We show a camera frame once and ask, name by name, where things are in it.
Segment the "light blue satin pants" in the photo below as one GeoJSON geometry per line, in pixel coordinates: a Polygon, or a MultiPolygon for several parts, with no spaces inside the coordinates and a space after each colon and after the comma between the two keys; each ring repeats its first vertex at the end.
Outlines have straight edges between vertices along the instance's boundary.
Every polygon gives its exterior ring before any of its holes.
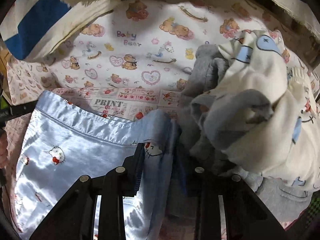
{"type": "Polygon", "coordinates": [[[43,92],[31,115],[16,165],[15,214],[22,239],[82,175],[105,175],[146,151],[140,189],[124,199],[128,239],[157,239],[162,226],[178,126],[160,109],[137,121],[107,119],[43,92]]]}

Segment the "white cartoon print pants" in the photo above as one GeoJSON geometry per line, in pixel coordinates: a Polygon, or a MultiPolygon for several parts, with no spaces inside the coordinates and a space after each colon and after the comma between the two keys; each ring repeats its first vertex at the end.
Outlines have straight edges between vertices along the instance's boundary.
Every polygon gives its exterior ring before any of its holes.
{"type": "Polygon", "coordinates": [[[290,187],[319,190],[319,110],[308,75],[285,60],[280,32],[245,30],[219,45],[229,68],[220,92],[256,92],[267,115],[246,107],[235,124],[244,136],[226,150],[244,170],[282,180],[290,187]]]}

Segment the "striped Paris curtain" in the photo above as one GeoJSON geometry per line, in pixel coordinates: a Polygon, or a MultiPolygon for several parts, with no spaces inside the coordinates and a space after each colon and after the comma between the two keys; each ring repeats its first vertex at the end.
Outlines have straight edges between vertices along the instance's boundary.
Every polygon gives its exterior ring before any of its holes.
{"type": "MultiPolygon", "coordinates": [[[[123,0],[1,0],[1,38],[19,60],[34,62],[123,0]]],[[[201,7],[212,0],[182,0],[201,7]]],[[[319,61],[319,0],[246,0],[295,33],[308,63],[319,61]]]]}

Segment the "grey folded sweatpants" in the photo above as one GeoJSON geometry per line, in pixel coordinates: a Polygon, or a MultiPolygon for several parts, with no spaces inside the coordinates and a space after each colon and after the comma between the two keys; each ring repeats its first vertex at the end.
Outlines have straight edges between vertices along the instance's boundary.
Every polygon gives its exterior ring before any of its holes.
{"type": "Polygon", "coordinates": [[[209,94],[228,67],[216,45],[204,44],[197,49],[193,71],[180,100],[181,143],[191,155],[205,160],[214,174],[240,176],[279,222],[292,222],[308,207],[312,193],[287,187],[279,179],[248,172],[224,154],[224,150],[248,130],[274,114],[267,97],[255,89],[226,95],[209,94]]]}

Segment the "patterned bed sheet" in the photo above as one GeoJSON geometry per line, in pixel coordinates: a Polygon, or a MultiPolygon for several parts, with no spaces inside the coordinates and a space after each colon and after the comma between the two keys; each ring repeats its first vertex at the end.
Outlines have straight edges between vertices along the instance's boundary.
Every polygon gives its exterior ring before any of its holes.
{"type": "MultiPolygon", "coordinates": [[[[258,18],[238,16],[236,9],[123,2],[68,39],[57,54],[37,63],[9,63],[12,101],[39,100],[50,91],[107,119],[137,121],[160,109],[181,128],[180,100],[199,46],[214,44],[219,49],[245,30],[280,32],[269,30],[258,18]]],[[[306,61],[285,47],[285,60],[308,75],[313,92],[319,83],[306,61]]],[[[177,193],[167,196],[166,206],[175,214],[187,213],[177,193]]]]}

